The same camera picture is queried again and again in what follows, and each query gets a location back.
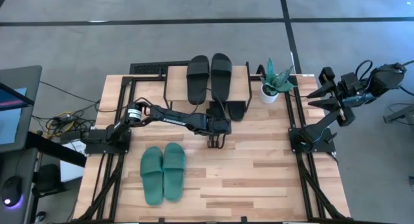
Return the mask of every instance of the black slipper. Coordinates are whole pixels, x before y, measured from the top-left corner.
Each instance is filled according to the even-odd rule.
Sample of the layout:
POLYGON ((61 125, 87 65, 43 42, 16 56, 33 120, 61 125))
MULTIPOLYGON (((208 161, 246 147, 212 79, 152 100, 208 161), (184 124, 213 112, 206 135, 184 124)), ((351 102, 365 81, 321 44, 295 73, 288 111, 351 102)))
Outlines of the black slipper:
POLYGON ((243 117, 245 116, 245 101, 233 101, 227 102, 228 106, 228 114, 230 115, 230 119, 234 121, 242 121, 243 117))
POLYGON ((214 54, 212 59, 212 97, 214 100, 221 102, 227 100, 230 92, 232 70, 232 62, 226 55, 214 54))
POLYGON ((206 100, 206 88, 208 77, 210 77, 208 58, 206 56, 196 56, 187 67, 187 97, 188 101, 196 105, 202 104, 206 100))

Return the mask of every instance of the desk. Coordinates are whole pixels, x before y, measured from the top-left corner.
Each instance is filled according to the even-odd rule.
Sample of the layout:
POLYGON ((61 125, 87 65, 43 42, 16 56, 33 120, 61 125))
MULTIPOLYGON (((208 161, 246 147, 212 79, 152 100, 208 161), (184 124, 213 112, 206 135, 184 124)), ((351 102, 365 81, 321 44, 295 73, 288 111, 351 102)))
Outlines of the desk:
MULTIPOLYGON (((107 76, 100 109, 116 109, 121 79, 122 76, 118 75, 107 76)), ((301 95, 317 89, 315 77, 297 75, 297 79, 301 95)), ((275 103, 263 104, 259 100, 260 87, 261 82, 252 81, 249 110, 243 121, 232 122, 232 134, 227 136, 221 150, 208 149, 207 137, 194 135, 180 126, 153 122, 144 128, 133 128, 129 153, 125 155, 115 221, 158 221, 160 217, 175 222, 240 221, 241 216, 247 216, 249 221, 307 220, 296 156, 290 150, 287 133, 290 122, 285 97, 280 95, 275 103), (140 159, 145 149, 159 146, 163 150, 169 142, 177 142, 186 151, 183 197, 178 203, 164 200, 161 206, 150 207, 144 200, 140 159)), ((138 82, 135 99, 143 96, 165 107, 163 88, 164 82, 138 82)), ((291 99, 298 123, 295 100, 291 99)), ((324 113, 307 105, 308 101, 302 98, 306 121, 313 124, 324 113)), ((197 111, 205 112, 207 105, 200 105, 197 111)), ((173 103, 176 111, 190 113, 193 108, 188 102, 173 103)), ((113 121, 114 113, 98 113, 96 126, 104 129, 113 121)), ((321 189, 343 215, 349 216, 336 163, 325 153, 315 153, 314 158, 321 189)), ((92 155, 87 159, 75 218, 81 216, 91 204, 100 159, 101 155, 92 155)), ((100 177, 98 192, 103 173, 100 177)), ((103 213, 105 218, 109 216, 111 196, 110 191, 103 213)), ((311 189, 310 198, 314 216, 317 216, 311 189)))
MULTIPOLYGON (((12 89, 26 87, 26 97, 35 100, 36 94, 38 93, 41 70, 42 68, 40 66, 2 69, 0 70, 0 82, 3 82, 12 89)), ((6 153, 0 154, 0 186, 9 177, 14 175, 16 164, 21 155, 16 175, 22 178, 21 189, 23 195, 22 202, 16 208, 11 209, 5 207, 3 204, 0 205, 1 223, 23 223, 25 220, 38 152, 35 148, 22 150, 26 146, 32 113, 33 106, 23 108, 17 127, 15 142, 0 144, 0 152, 7 151, 6 153)))
MULTIPOLYGON (((0 82, 12 89, 26 87, 26 97, 35 101, 41 70, 42 68, 38 65, 2 69, 0 70, 0 82)), ((37 199, 30 196, 30 189, 38 150, 79 166, 85 165, 85 157, 81 153, 67 149, 28 131, 33 108, 33 106, 29 106, 21 110, 15 142, 0 144, 0 187, 9 177, 15 175, 16 164, 18 163, 16 175, 22 178, 23 196, 20 204, 14 208, 8 208, 4 204, 0 205, 0 223, 23 223, 28 210, 27 207, 29 207, 29 210, 32 209, 31 212, 36 212, 37 199)))

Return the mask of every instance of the white pot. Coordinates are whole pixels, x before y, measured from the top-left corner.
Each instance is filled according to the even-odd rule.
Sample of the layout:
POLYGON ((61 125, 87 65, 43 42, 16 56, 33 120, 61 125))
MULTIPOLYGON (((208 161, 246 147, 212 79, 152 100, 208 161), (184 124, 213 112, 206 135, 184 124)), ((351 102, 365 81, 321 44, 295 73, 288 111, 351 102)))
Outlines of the white pot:
POLYGON ((271 103, 276 101, 278 96, 279 96, 279 93, 276 93, 276 95, 274 95, 274 96, 266 95, 265 92, 263 92, 263 84, 261 85, 261 88, 260 88, 260 101, 262 101, 263 103, 271 104, 271 103))

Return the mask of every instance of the succulent plant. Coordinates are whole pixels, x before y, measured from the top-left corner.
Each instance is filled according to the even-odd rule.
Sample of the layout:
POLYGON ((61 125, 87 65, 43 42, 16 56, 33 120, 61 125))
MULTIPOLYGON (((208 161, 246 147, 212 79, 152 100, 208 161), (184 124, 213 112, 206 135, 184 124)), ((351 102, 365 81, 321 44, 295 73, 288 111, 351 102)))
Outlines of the succulent plant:
POLYGON ((267 95, 274 96, 277 93, 290 91, 290 89, 294 87, 294 85, 288 81, 292 69, 293 66, 279 74, 276 74, 274 72, 273 61, 269 59, 267 61, 266 79, 260 78, 263 83, 264 92, 267 95))

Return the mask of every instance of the slide sandal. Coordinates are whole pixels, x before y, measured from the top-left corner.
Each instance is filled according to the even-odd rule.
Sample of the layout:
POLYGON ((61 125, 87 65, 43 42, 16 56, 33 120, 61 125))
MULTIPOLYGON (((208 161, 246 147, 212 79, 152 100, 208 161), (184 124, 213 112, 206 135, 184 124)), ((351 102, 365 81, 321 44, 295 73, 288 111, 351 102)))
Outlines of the slide sandal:
POLYGON ((141 158, 140 175, 144 185, 145 202, 148 205, 162 203, 162 152, 160 148, 148 148, 141 158))
POLYGON ((233 101, 227 102, 228 106, 228 114, 230 115, 230 119, 234 121, 242 121, 243 117, 245 116, 245 101, 233 101))
POLYGON ((216 53, 212 59, 212 97, 224 102, 230 92, 230 81, 232 79, 232 62, 222 53, 216 53))
POLYGON ((169 143, 164 152, 164 196, 168 201, 179 201, 184 187, 186 154, 177 143, 169 143))
POLYGON ((197 105, 206 100, 207 81, 210 77, 208 58, 206 56, 196 56, 187 67, 187 97, 188 101, 197 105))

